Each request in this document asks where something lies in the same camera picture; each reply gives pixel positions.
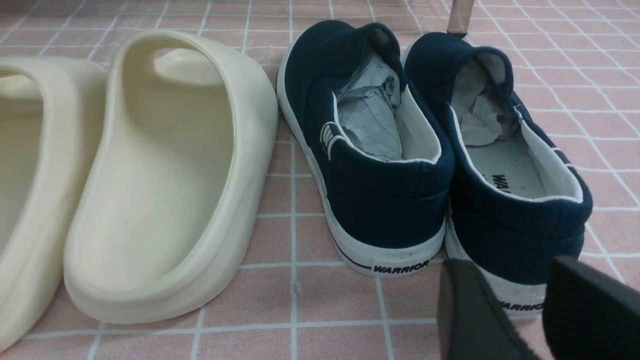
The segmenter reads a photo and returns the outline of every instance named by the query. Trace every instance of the shoe lining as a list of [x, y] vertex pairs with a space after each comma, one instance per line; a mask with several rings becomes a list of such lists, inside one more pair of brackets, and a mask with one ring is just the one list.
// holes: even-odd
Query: shoe lining
[[518, 198], [582, 201], [580, 184], [554, 150], [508, 111], [495, 85], [504, 79], [497, 64], [504, 64], [492, 56], [469, 61], [454, 88], [452, 107], [472, 166], [493, 188]]
[[336, 93], [336, 123], [348, 144], [381, 161], [427, 161], [441, 155], [440, 141], [408, 88], [372, 49], [348, 84]]

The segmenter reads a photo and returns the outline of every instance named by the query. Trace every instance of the chair leg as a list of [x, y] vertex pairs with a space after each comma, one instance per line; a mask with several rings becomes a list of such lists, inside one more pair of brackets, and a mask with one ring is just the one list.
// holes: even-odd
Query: chair leg
[[474, 0], [453, 0], [447, 32], [464, 38], [469, 31], [469, 22], [471, 21], [471, 11], [473, 8]]

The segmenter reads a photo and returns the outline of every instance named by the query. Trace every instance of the shoe insole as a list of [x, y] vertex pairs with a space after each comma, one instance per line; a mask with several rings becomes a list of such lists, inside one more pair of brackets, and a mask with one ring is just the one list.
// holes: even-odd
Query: shoe insole
[[467, 152], [475, 168], [498, 190], [528, 199], [547, 195], [520, 132], [507, 140], [467, 147]]
[[136, 75], [123, 66], [112, 139], [83, 214], [85, 278], [129, 291], [175, 268], [203, 234], [227, 181], [234, 127], [213, 63], [179, 49]]
[[0, 254], [24, 208], [38, 163], [42, 95], [26, 76], [0, 78]]

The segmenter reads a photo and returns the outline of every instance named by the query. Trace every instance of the white rubber sole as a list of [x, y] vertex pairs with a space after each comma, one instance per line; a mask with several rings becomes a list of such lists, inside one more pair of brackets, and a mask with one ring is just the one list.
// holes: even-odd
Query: white rubber sole
[[[445, 237], [447, 256], [451, 259], [471, 260], [460, 245], [453, 221], [447, 216], [447, 234]], [[522, 285], [491, 274], [476, 264], [500, 301], [507, 315], [540, 314], [545, 301], [547, 285]]]
[[353, 270], [373, 277], [384, 279], [406, 277], [424, 270], [442, 246], [446, 228], [445, 222], [442, 223], [440, 230], [424, 243], [405, 249], [385, 249], [356, 240], [342, 228], [335, 218], [335, 215], [331, 211], [329, 200], [327, 199], [326, 186], [322, 173], [320, 172], [320, 167], [317, 164], [311, 148], [307, 145], [285, 91], [284, 74], [287, 67], [287, 60], [289, 59], [294, 44], [295, 41], [291, 44], [289, 50], [287, 50], [287, 54], [282, 60], [278, 71], [276, 80], [278, 102], [280, 103], [280, 108], [282, 109], [289, 128], [298, 141], [302, 154], [307, 160], [311, 174], [316, 180], [320, 198], [323, 202], [326, 221], [329, 225], [329, 230], [333, 236], [333, 244], [338, 254]]

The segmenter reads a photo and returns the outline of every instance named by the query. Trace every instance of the floor tile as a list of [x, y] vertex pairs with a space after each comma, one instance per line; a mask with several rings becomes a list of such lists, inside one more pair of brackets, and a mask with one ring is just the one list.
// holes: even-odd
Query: floor tile
[[595, 140], [596, 146], [615, 169], [640, 169], [640, 139]]
[[176, 335], [103, 335], [95, 351], [95, 360], [121, 360], [138, 354], [140, 360], [191, 359], [192, 334]]
[[241, 326], [291, 321], [291, 269], [240, 269], [205, 308], [204, 326]]
[[613, 265], [625, 279], [625, 284], [640, 291], [640, 257], [638, 258], [614, 258]]
[[296, 219], [298, 261], [342, 261], [325, 217]]
[[636, 202], [610, 172], [583, 172], [596, 207], [633, 208]]
[[243, 264], [288, 263], [291, 260], [291, 218], [258, 218]]
[[438, 310], [441, 264], [400, 279], [382, 281], [390, 319], [435, 318]]
[[597, 211], [589, 223], [607, 252], [640, 252], [640, 211]]
[[438, 327], [427, 325], [391, 325], [391, 344], [398, 360], [439, 360]]
[[595, 148], [586, 138], [558, 138], [551, 136], [551, 140], [575, 166], [590, 169], [607, 169], [607, 165], [605, 165]]
[[71, 302], [64, 285], [61, 285], [47, 312], [31, 329], [31, 334], [51, 331], [98, 329], [100, 322], [86, 316]]
[[298, 322], [379, 320], [376, 283], [346, 266], [299, 267]]
[[260, 214], [291, 212], [291, 179], [267, 176], [260, 201]]
[[312, 177], [296, 178], [296, 212], [324, 213], [318, 187]]
[[95, 336], [23, 339], [0, 354], [7, 360], [85, 360]]
[[553, 360], [542, 330], [542, 320], [517, 320], [513, 325], [541, 360]]
[[298, 359], [388, 359], [382, 326], [298, 329]]
[[200, 337], [199, 359], [291, 358], [291, 330], [214, 332]]

